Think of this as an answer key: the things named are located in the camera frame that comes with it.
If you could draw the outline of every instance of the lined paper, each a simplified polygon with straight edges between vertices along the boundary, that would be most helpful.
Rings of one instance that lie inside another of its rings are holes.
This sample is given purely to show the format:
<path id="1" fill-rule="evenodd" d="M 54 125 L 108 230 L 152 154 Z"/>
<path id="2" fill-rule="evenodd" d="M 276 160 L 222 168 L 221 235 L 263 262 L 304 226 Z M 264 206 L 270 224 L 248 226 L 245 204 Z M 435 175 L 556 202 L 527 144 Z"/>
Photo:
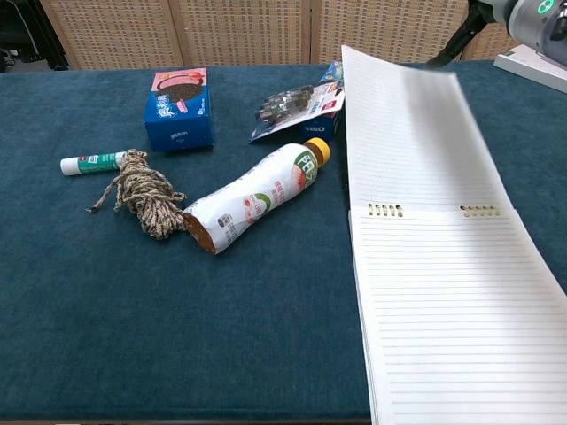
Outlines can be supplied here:
<path id="1" fill-rule="evenodd" d="M 567 424 L 567 297 L 455 77 L 346 47 L 343 62 L 373 423 Z M 421 113 L 425 105 L 435 111 Z M 371 214 L 372 205 L 403 214 Z M 498 213 L 466 217 L 461 205 Z"/>

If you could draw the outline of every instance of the plastic bottle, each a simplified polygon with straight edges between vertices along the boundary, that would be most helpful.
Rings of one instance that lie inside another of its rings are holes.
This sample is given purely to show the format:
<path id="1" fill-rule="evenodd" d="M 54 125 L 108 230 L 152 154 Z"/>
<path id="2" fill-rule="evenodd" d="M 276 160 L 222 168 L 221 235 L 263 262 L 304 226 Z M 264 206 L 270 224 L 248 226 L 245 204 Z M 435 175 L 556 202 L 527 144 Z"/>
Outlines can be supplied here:
<path id="1" fill-rule="evenodd" d="M 330 158 L 329 145 L 318 137 L 304 145 L 289 143 L 266 156 L 248 173 L 183 212 L 198 244 L 218 254 L 257 219 L 298 195 Z"/>
<path id="2" fill-rule="evenodd" d="M 64 175 L 98 173 L 99 171 L 118 170 L 124 152 L 103 153 L 85 157 L 63 158 L 59 163 Z"/>

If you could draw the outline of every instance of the blue cardboard box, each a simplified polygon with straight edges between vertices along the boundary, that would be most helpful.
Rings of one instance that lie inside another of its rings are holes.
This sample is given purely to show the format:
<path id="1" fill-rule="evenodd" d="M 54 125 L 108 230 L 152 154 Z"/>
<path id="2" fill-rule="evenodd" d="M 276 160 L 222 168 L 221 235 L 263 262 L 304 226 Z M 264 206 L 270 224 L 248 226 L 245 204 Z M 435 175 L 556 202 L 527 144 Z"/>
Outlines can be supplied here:
<path id="1" fill-rule="evenodd" d="M 156 73 L 144 124 L 153 151 L 212 145 L 206 69 Z"/>
<path id="2" fill-rule="evenodd" d="M 340 62 L 331 62 L 327 71 L 319 80 L 319 82 L 329 81 L 343 84 L 343 66 Z M 337 133 L 339 114 L 340 111 L 329 112 L 301 123 L 301 136 L 304 140 L 321 137 L 325 142 L 332 141 Z"/>

